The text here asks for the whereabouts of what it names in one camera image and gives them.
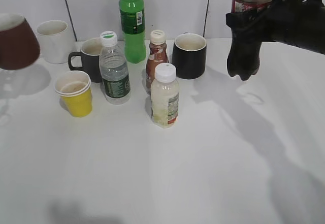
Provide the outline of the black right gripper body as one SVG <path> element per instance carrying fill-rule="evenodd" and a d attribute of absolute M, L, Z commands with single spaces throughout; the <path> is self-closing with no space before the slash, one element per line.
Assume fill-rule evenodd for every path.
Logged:
<path fill-rule="evenodd" d="M 324 4 L 273 0 L 264 8 L 269 40 L 284 44 L 324 43 Z"/>

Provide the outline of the black right gripper finger cola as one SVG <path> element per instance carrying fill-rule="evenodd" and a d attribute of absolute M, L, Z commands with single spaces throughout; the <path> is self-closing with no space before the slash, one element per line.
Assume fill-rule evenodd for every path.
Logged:
<path fill-rule="evenodd" d="M 232 30 L 232 44 L 227 58 L 227 71 L 231 77 L 246 81 L 260 66 L 259 51 L 262 42 L 269 40 L 266 9 L 250 9 L 226 14 L 226 24 Z"/>

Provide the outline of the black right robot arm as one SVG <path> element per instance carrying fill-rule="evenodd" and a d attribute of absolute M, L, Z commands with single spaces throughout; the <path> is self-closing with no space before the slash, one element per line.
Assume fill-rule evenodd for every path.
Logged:
<path fill-rule="evenodd" d="M 279 42 L 324 54 L 324 4 L 312 0 L 272 0 L 262 9 L 228 13 L 232 30 L 227 71 L 246 81 L 260 66 L 263 42 Z"/>

